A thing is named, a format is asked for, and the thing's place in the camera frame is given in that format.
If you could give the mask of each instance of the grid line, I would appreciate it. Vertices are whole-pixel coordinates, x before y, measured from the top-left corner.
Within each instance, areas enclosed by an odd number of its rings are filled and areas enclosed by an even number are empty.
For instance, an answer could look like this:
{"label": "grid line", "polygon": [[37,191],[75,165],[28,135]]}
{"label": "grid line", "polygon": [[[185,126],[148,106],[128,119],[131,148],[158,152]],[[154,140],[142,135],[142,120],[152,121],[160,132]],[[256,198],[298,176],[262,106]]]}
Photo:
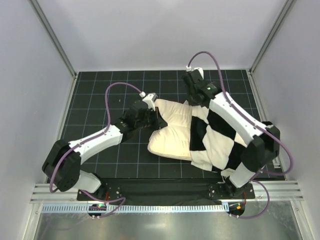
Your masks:
{"label": "grid line", "polygon": [[[182,74],[183,72],[179,70],[114,71],[92,72],[91,74],[80,72],[68,109],[68,116],[64,123],[63,138],[66,141],[80,139],[90,130],[105,127],[107,114],[104,108],[104,90],[108,84],[122,80],[122,82],[136,85],[139,89],[142,88],[146,94],[154,92],[161,99],[183,103],[187,98],[187,91],[183,88],[183,81],[180,79]],[[226,88],[229,88],[228,92],[232,98],[247,112],[256,114],[257,108],[254,105],[253,94],[250,91],[248,80],[245,79],[245,74],[239,70],[222,70],[223,80],[226,80],[223,82],[227,84]],[[210,79],[213,83],[219,80],[216,70],[206,70],[204,75],[207,80]],[[127,86],[125,88],[118,87],[115,87],[109,94],[111,119],[121,116],[134,100],[141,99]],[[96,172],[102,178],[221,179],[220,174],[196,168],[189,161],[151,154],[147,148],[151,134],[152,131],[147,129],[140,130],[120,146],[100,152],[96,158],[85,162],[81,169],[87,172]],[[267,168],[270,171],[274,170],[272,164]],[[261,177],[267,178],[269,176],[263,173]]]}

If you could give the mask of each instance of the gray wall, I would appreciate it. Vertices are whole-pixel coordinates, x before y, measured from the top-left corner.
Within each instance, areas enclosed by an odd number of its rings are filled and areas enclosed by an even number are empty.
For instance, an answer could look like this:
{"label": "gray wall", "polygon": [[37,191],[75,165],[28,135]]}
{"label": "gray wall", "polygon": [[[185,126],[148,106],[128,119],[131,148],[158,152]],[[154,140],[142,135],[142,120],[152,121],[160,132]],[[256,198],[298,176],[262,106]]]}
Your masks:
{"label": "gray wall", "polygon": [[290,176],[298,180],[317,231],[320,227],[319,12],[318,0],[298,0],[254,74],[267,115],[280,128],[281,138],[295,158]]}
{"label": "gray wall", "polygon": [[[286,0],[39,0],[77,71],[249,68]],[[208,56],[194,64],[214,68]]]}
{"label": "gray wall", "polygon": [[72,77],[27,0],[0,1],[0,233],[21,239]]}

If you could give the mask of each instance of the wall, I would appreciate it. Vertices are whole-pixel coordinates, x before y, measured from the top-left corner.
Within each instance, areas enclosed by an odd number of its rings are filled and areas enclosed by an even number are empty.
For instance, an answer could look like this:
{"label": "wall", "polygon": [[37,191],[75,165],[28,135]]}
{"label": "wall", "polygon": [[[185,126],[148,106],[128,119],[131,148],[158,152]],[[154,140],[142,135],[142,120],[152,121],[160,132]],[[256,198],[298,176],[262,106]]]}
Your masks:
{"label": "wall", "polygon": [[39,0],[76,71],[249,68],[284,2]]}
{"label": "wall", "polygon": [[0,232],[20,240],[72,77],[27,0],[0,1]]}
{"label": "wall", "polygon": [[282,140],[295,158],[290,176],[298,180],[317,230],[320,226],[319,12],[318,0],[297,1],[254,73],[268,116],[280,128]]}

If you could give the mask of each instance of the reflective floor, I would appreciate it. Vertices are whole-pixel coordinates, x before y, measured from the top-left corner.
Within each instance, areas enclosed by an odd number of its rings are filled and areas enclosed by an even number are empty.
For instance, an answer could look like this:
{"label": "reflective floor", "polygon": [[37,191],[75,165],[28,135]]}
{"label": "reflective floor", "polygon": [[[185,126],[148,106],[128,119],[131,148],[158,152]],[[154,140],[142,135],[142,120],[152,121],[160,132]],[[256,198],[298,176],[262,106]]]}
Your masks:
{"label": "reflective floor", "polygon": [[[252,216],[265,202],[247,202]],[[255,219],[235,219],[224,212],[119,214],[100,220],[86,214],[41,214],[35,240],[301,240],[288,201],[271,202]]]}

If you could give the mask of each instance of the white fabric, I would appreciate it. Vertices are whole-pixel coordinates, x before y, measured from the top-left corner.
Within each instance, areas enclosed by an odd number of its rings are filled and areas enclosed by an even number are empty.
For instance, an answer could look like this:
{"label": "white fabric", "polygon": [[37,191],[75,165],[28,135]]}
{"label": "white fabric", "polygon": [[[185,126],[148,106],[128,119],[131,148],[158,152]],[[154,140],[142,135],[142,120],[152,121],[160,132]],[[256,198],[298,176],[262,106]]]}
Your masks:
{"label": "white fabric", "polygon": [[191,161],[189,144],[192,107],[163,99],[157,99],[155,106],[168,126],[152,133],[148,150],[158,156]]}

